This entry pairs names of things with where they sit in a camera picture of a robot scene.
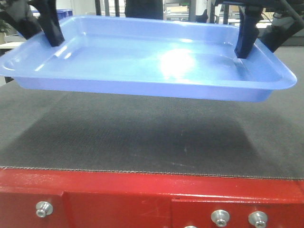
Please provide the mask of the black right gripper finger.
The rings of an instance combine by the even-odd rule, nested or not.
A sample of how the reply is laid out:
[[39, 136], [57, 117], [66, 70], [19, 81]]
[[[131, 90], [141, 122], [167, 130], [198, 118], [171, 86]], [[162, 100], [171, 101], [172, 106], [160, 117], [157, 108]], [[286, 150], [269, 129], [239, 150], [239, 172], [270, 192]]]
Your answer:
[[259, 7], [246, 5], [239, 6], [240, 25], [235, 53], [237, 58], [247, 58], [252, 50], [255, 40], [258, 37], [259, 30]]

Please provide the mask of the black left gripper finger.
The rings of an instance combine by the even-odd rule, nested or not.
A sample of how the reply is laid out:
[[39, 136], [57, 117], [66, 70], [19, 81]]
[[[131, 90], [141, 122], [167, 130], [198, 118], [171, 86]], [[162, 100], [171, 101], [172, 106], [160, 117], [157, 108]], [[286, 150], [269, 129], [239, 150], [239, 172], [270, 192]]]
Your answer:
[[50, 45], [60, 46], [65, 39], [57, 17], [56, 0], [31, 0], [30, 4], [40, 13], [38, 22]]

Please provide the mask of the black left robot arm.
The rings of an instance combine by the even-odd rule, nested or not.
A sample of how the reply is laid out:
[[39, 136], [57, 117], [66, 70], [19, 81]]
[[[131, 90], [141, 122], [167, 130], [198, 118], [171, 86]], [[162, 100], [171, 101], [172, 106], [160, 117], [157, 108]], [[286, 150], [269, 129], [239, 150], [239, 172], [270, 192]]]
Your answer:
[[0, 18], [25, 39], [43, 31], [52, 47], [60, 46], [65, 41], [55, 0], [2, 0]]

